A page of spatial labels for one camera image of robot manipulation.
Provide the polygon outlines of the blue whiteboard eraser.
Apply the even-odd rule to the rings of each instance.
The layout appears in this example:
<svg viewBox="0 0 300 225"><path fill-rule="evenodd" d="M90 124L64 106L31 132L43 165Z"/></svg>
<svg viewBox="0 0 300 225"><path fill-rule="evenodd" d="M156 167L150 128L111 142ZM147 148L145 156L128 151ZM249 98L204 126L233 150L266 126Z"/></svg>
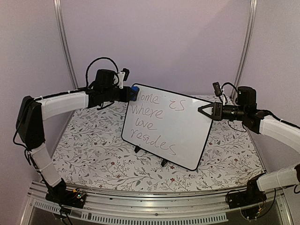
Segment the blue whiteboard eraser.
<svg viewBox="0 0 300 225"><path fill-rule="evenodd" d="M138 86L132 86L131 87L131 93L132 93L132 95L137 95L138 94L138 92L139 92L139 87Z"/></svg>

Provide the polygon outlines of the small black-framed whiteboard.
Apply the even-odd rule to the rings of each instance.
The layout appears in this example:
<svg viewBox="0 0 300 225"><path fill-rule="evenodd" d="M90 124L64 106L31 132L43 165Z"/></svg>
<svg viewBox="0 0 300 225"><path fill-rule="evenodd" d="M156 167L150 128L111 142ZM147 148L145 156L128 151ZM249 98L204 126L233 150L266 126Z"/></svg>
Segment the small black-framed whiteboard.
<svg viewBox="0 0 300 225"><path fill-rule="evenodd" d="M135 83L121 138L190 171L198 168L213 120L198 112L210 101Z"/></svg>

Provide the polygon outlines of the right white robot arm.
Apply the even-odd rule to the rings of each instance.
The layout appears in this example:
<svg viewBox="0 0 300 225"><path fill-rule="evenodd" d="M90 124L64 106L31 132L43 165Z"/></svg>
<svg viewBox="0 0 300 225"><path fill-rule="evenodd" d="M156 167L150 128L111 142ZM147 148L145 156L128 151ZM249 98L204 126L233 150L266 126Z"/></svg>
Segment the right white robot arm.
<svg viewBox="0 0 300 225"><path fill-rule="evenodd" d="M215 121L241 121L249 131L270 137L297 153L300 152L299 126L280 119L269 110L257 109L255 89L239 86L236 91L236 105L215 102L199 107L198 112ZM249 180L247 186L250 188L243 193L242 200L246 204L253 204L260 198L261 192L299 184L300 164L295 164Z"/></svg>

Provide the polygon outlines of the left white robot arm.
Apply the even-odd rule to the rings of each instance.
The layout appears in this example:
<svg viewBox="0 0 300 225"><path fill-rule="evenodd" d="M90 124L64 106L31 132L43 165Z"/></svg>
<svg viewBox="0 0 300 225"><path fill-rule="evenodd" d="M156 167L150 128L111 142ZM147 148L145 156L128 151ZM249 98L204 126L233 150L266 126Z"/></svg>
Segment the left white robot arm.
<svg viewBox="0 0 300 225"><path fill-rule="evenodd" d="M22 100L16 121L15 136L21 139L20 146L29 164L41 175L44 182L52 187L51 195L59 203L66 203L70 194L59 184L62 178L55 169L45 144L44 121L79 109L104 108L104 103L112 105L115 101L128 103L135 101L139 92L136 86L124 86L129 70L115 72L100 69L92 83L84 87L33 98L25 96Z"/></svg>

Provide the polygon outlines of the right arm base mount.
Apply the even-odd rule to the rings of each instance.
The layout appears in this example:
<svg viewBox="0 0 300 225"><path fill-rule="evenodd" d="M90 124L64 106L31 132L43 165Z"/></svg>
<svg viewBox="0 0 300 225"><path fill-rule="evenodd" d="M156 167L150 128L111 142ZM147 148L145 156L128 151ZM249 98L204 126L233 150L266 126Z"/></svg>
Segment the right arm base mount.
<svg viewBox="0 0 300 225"><path fill-rule="evenodd" d="M266 194L253 185L247 186L246 190L230 190L225 196L225 202L230 209L262 203L266 200Z"/></svg>

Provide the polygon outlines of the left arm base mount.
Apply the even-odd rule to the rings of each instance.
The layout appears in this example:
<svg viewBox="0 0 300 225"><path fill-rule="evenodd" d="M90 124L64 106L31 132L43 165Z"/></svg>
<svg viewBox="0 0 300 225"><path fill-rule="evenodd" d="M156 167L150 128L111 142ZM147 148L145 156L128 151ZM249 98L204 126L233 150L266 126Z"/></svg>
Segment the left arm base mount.
<svg viewBox="0 0 300 225"><path fill-rule="evenodd" d="M86 191L78 188L67 190L65 187L53 187L48 190L45 199L60 205L82 209L86 201Z"/></svg>

